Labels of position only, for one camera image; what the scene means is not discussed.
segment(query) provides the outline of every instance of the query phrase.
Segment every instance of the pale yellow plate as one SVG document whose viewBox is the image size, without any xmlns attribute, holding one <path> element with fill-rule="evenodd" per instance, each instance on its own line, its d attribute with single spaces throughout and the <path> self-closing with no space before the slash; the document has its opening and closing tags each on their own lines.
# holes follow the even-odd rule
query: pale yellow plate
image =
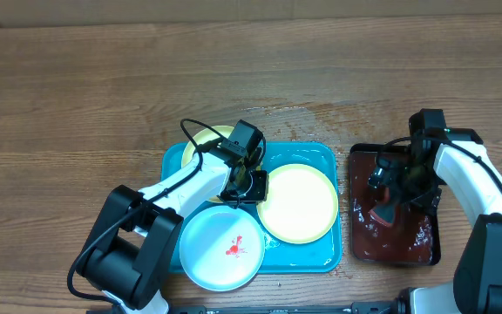
<svg viewBox="0 0 502 314">
<path fill-rule="evenodd" d="M 234 127 L 233 126 L 213 126 L 213 129 L 218 131 L 220 134 L 224 135 L 225 137 L 229 137 L 230 134 L 232 133 L 232 131 L 234 130 Z M 206 128 L 206 129 L 198 132 L 197 134 L 195 134 L 195 136 L 193 136 L 193 139 L 195 140 L 197 145 L 200 145 L 200 144 L 204 144 L 210 140 L 218 139 L 218 135 L 216 135 L 216 133 L 214 133 Z M 189 161 L 191 161 L 194 153 L 195 153 L 195 146 L 191 142 L 187 143 L 187 146 L 185 147 L 185 150 L 183 151 L 183 156 L 181 157 L 181 167 L 184 167 L 186 164 L 189 163 Z M 222 203 L 222 201 L 220 199 L 218 199 L 218 197 L 216 197 L 216 196 L 211 197 L 209 199 L 209 201 L 215 202 L 215 203 Z"/>
<path fill-rule="evenodd" d="M 267 200 L 257 205 L 257 211 L 273 236 L 304 244 L 329 232 L 338 215 L 338 197 L 322 172 L 291 164 L 268 174 Z"/>
</svg>

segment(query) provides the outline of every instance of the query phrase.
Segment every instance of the red print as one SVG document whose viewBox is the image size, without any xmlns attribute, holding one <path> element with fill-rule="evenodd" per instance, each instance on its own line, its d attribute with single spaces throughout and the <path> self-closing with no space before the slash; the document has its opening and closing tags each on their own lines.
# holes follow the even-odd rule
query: red print
<svg viewBox="0 0 502 314">
<path fill-rule="evenodd" d="M 237 240 L 232 240 L 232 243 L 235 243 L 235 245 L 232 245 L 232 247 L 226 251 L 226 255 L 235 255 L 235 258 L 240 258 L 240 253 L 247 253 L 244 248 L 240 248 L 242 238 L 241 235 L 238 235 Z"/>
</svg>

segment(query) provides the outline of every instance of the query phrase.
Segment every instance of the wooden table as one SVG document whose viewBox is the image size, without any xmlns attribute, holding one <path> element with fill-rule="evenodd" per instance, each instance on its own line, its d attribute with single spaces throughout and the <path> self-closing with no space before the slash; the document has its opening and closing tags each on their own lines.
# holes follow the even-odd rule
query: wooden table
<svg viewBox="0 0 502 314">
<path fill-rule="evenodd" d="M 0 29 L 0 312 L 102 305 L 70 295 L 66 272 L 106 196 L 156 182 L 188 117 L 327 144 L 344 255 L 328 274 L 260 275 L 228 293 L 170 276 L 170 304 L 348 304 L 450 281 L 470 227 L 448 188 L 439 265 L 394 268 L 349 252 L 350 147 L 407 135 L 424 107 L 476 129 L 502 173 L 502 16 Z"/>
</svg>

